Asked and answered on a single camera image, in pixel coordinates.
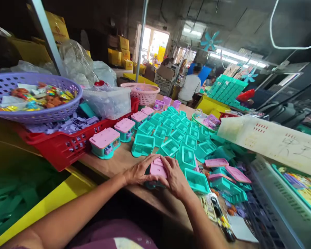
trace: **fan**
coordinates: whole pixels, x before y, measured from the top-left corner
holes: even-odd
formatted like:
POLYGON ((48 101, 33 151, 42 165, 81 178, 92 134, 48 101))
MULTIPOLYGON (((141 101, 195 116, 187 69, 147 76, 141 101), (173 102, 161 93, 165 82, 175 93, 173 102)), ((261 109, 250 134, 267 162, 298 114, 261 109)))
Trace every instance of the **fan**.
POLYGON ((201 41, 200 44, 202 46, 205 46, 206 47, 204 48, 205 51, 208 51, 209 47, 211 46, 212 50, 215 51, 215 44, 219 44, 219 43, 222 43, 222 40, 215 40, 215 38, 218 36, 220 32, 217 31, 214 33, 214 35, 212 36, 212 38, 210 37, 210 34, 208 32, 206 32, 205 34, 205 38, 206 38, 206 41, 201 41))
POLYGON ((256 80, 254 79, 254 77, 257 77, 258 74, 255 74, 256 68, 254 68, 249 74, 244 74, 242 75, 242 78, 244 79, 245 83, 249 83, 250 82, 255 82, 256 80))

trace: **purple plastic basket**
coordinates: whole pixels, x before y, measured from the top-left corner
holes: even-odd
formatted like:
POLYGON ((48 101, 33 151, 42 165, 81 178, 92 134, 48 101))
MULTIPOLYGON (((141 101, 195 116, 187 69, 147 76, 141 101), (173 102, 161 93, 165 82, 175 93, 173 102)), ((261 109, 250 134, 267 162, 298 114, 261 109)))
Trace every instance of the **purple plastic basket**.
POLYGON ((65 119, 70 116, 78 107, 83 91, 80 85, 57 75, 39 73, 0 73, 0 103, 3 96, 9 96, 11 90, 17 88, 17 84, 38 85, 39 82, 58 87, 78 95, 72 101, 49 109, 40 111, 0 111, 0 117, 19 123, 49 123, 65 119))

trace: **red plastic part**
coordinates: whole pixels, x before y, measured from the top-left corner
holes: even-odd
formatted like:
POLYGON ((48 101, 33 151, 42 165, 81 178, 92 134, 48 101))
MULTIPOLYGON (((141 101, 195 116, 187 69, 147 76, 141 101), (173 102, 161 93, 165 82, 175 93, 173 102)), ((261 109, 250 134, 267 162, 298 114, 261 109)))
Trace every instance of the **red plastic part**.
POLYGON ((129 118, 138 111, 139 100, 131 98, 131 112, 117 120, 104 119, 81 131, 68 135, 55 132, 50 135, 44 133, 28 132, 22 125, 15 123, 14 129, 18 135, 29 145, 39 150, 40 154, 48 160, 58 171, 64 170, 76 162, 84 153, 91 150, 89 139, 96 133, 114 125, 123 118, 129 118))

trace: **hand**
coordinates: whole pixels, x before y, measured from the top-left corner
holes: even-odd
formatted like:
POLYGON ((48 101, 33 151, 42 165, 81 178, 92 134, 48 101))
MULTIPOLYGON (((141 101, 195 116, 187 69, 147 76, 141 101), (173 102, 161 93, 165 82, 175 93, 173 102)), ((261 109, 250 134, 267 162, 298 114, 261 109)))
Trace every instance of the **hand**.
POLYGON ((170 192, 182 202, 185 202, 185 200, 188 200, 191 196, 195 196, 195 193, 190 188, 178 161, 174 158, 163 156, 161 156, 160 159, 167 170, 168 176, 167 180, 164 177, 159 176, 161 183, 167 186, 170 192))
POLYGON ((160 157, 160 155, 150 154, 149 156, 144 158, 144 160, 140 161, 130 169, 126 170, 123 173, 126 184, 142 184, 149 181, 158 181, 159 176, 157 175, 145 175, 145 171, 148 166, 158 157, 160 157))

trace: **white shirt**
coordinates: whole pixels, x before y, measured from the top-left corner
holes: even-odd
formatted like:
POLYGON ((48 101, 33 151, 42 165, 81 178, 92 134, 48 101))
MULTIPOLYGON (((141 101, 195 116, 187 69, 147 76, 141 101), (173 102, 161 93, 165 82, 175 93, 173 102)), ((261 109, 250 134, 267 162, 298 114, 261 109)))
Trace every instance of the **white shirt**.
POLYGON ((200 91, 200 78, 197 75, 187 75, 179 92, 179 98, 184 101, 192 100, 194 93, 200 91))

